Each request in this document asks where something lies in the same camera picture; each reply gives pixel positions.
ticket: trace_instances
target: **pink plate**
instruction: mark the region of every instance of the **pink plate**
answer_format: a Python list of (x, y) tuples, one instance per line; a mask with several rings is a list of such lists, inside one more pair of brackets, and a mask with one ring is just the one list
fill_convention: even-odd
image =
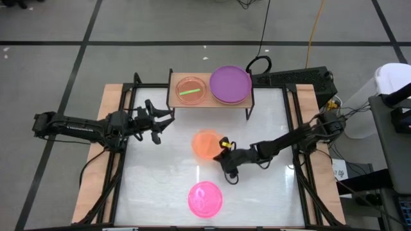
[(223, 195), (214, 183), (205, 181), (195, 184), (188, 193), (188, 207), (200, 218), (211, 218), (223, 205)]

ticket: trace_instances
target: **clear petri dish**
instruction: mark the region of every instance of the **clear petri dish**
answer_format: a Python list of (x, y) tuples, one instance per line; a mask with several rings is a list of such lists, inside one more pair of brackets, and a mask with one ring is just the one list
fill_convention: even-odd
[(207, 87), (204, 81), (194, 76), (179, 81), (175, 90), (179, 101), (187, 105), (200, 103), (207, 93)]

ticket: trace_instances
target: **gray floor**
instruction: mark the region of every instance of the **gray floor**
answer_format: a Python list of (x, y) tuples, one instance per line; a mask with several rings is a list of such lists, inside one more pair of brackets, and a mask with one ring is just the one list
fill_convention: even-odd
[[(98, 0), (28, 1), (29, 8), (0, 7), (0, 224), (13, 230), (45, 142), (33, 138), (35, 113), (57, 110)], [(103, 0), (90, 41), (258, 41), (268, 1), (243, 10), (235, 0)], [(411, 41), (411, 2), (379, 1), (399, 42)], [(308, 41), (320, 0), (272, 0), (265, 41)], [(5, 41), (23, 41), (15, 46)], [(24, 41), (77, 41), (78, 46), (30, 46)], [(327, 0), (314, 41), (389, 42), (371, 0)], [(304, 67), (306, 46), (263, 46), (272, 71)], [(411, 47), (401, 47), (411, 60)], [(168, 69), (212, 72), (221, 65), (245, 67), (257, 46), (87, 46), (66, 115), (96, 118), (103, 87), (131, 81), (164, 83)], [(398, 62), (391, 46), (314, 46), (310, 66), (333, 71), (338, 95), (349, 99), (381, 65)], [(265, 68), (256, 63), (254, 73)], [(378, 136), (337, 142), (351, 162), (385, 168)], [(78, 175), (87, 146), (55, 144), (25, 228), (69, 225)], [(367, 221), (353, 221), (372, 227)]]

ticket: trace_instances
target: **white table surface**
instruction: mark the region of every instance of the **white table surface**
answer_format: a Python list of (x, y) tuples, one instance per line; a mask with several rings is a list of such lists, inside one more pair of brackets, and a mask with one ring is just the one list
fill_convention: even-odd
[[(166, 93), (138, 89), (135, 107), (150, 99), (165, 109)], [(151, 141), (150, 132), (143, 134), (142, 142), (130, 139), (115, 225), (303, 227), (297, 179), (287, 167), (293, 168), (291, 148), (282, 150), (267, 170), (240, 166), (237, 185), (225, 181), (219, 163), (199, 160), (191, 149), (193, 135), (203, 129), (228, 136), (238, 148), (287, 133), (281, 89), (254, 89), (254, 99), (248, 121), (244, 109), (176, 108), (175, 121), (160, 134), (160, 145)], [(188, 192), (201, 181), (215, 183), (223, 194), (221, 211), (210, 219), (196, 217), (188, 207)]]

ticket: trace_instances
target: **yellow cable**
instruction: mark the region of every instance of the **yellow cable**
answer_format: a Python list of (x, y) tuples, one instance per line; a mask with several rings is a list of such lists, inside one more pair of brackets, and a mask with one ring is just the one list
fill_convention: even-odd
[(308, 66), (308, 60), (310, 58), (310, 51), (311, 51), (311, 41), (313, 40), (314, 37), (314, 33), (315, 33), (315, 28), (317, 27), (317, 23), (319, 21), (320, 15), (321, 15), (321, 11), (322, 11), (322, 7), (324, 6), (324, 2), (326, 0), (321, 0), (321, 6), (320, 6), (320, 10), (317, 14), (317, 17), (315, 18), (315, 22), (314, 22), (314, 26), (313, 26), (313, 30), (311, 31), (311, 36), (310, 36), (310, 41), (308, 42), (308, 49), (307, 49), (307, 59), (306, 59), (306, 69)]

